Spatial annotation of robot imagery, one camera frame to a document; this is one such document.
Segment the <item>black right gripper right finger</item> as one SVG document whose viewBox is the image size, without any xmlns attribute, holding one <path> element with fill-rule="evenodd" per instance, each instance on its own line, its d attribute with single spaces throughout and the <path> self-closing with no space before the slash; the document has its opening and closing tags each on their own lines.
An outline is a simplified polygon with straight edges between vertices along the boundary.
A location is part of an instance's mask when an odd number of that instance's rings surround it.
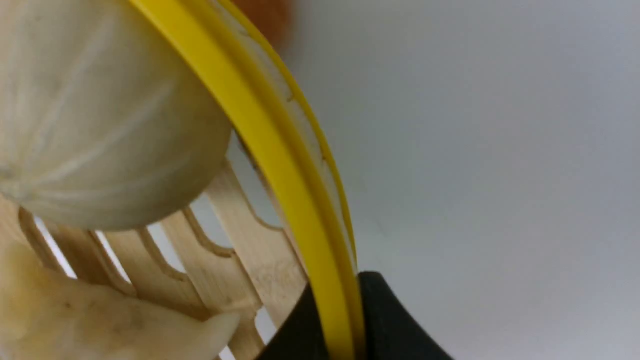
<svg viewBox="0 0 640 360">
<path fill-rule="evenodd" d="M 399 301 L 380 272 L 358 275 L 369 360 L 450 360 L 452 357 Z"/>
</svg>

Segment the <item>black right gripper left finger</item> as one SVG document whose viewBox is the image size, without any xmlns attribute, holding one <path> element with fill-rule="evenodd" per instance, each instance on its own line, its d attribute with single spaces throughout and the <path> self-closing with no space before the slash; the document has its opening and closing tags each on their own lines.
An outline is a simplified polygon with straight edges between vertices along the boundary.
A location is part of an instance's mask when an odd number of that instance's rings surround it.
<svg viewBox="0 0 640 360">
<path fill-rule="evenodd" d="M 258 360 L 329 360 L 313 290 L 306 285 L 297 304 Z"/>
</svg>

